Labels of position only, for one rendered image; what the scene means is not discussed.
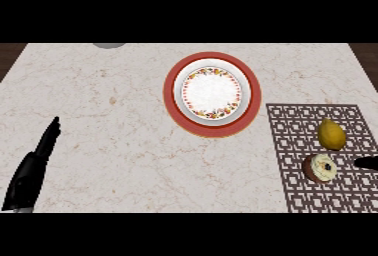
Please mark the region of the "brown lattice placemat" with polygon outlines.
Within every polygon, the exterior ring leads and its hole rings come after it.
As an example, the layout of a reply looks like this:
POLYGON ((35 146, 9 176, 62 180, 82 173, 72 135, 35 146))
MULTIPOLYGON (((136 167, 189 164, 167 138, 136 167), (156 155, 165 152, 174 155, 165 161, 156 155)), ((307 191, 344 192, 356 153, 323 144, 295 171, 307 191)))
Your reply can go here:
POLYGON ((354 166, 360 157, 378 155, 375 141, 360 109, 351 104, 266 105, 286 207, 291 213, 378 213, 378 171, 354 166), (345 146, 326 150, 319 143, 323 119, 339 124, 345 146), (326 154, 336 165, 336 176, 325 184, 302 172, 311 154, 326 154))

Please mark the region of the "yellow lemon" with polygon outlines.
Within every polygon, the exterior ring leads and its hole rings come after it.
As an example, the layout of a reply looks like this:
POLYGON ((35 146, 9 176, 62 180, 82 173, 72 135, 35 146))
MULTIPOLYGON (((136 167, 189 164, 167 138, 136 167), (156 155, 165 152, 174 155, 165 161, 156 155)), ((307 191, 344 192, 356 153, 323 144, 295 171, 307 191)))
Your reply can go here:
POLYGON ((330 120, 323 119, 317 128, 317 139, 320 145, 338 151, 345 145, 345 132, 341 126, 330 120))

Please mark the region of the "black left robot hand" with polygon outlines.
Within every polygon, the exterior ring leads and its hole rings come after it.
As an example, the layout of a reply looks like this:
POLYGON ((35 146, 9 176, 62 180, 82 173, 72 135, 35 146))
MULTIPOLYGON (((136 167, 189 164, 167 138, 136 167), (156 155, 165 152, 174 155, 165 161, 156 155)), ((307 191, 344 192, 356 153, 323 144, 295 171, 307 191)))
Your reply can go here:
POLYGON ((3 211, 32 212, 43 186, 47 162, 59 135, 59 117, 54 117, 44 130, 35 150, 25 155, 16 168, 6 191, 3 211))

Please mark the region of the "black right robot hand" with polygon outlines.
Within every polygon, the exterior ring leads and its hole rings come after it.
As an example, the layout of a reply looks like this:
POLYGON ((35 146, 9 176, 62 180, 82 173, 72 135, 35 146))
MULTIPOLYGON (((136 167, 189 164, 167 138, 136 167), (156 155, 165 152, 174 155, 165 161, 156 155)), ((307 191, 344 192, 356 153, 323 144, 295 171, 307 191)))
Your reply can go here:
POLYGON ((354 160, 354 166, 378 171, 378 156, 362 157, 354 160))

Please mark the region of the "grey round object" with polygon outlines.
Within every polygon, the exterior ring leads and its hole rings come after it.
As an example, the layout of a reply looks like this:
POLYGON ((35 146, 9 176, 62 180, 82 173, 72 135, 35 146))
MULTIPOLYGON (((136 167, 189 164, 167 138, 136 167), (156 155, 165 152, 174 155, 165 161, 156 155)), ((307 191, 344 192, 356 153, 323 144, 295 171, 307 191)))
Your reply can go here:
POLYGON ((102 49, 113 49, 124 45, 125 43, 93 43, 93 45, 102 49))

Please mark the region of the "red-rimmed floral plate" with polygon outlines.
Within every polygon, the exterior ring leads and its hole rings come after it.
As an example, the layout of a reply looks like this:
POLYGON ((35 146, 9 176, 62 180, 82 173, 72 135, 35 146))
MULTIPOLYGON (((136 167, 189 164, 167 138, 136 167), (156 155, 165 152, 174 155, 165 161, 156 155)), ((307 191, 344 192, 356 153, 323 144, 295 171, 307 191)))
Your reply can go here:
POLYGON ((249 126, 261 106, 261 89, 251 68, 236 57, 199 52, 173 66, 162 98, 177 125, 201 137, 221 138, 249 126))

